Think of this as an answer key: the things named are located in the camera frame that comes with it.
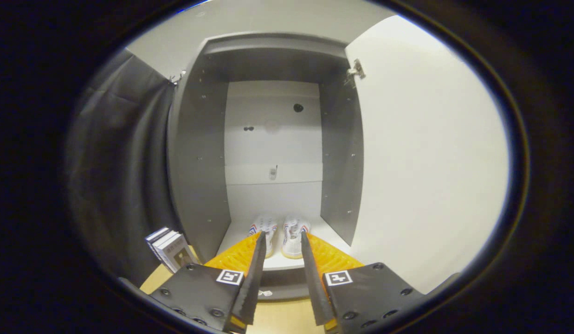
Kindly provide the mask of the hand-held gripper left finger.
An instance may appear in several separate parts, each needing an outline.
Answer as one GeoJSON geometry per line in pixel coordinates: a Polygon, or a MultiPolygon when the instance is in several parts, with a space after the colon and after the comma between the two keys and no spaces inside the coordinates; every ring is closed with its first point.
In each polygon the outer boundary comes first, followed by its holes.
{"type": "Polygon", "coordinates": [[[204,265],[189,263],[150,297],[190,325],[243,334],[253,324],[266,233],[246,237],[204,265]]]}

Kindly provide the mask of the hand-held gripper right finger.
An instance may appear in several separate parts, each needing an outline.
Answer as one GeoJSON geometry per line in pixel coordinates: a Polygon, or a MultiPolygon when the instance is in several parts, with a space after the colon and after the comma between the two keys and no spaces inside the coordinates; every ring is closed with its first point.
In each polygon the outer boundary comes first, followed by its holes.
{"type": "Polygon", "coordinates": [[[301,248],[315,321],[326,334],[388,333],[425,299],[381,262],[364,265],[305,232],[301,248]]]}

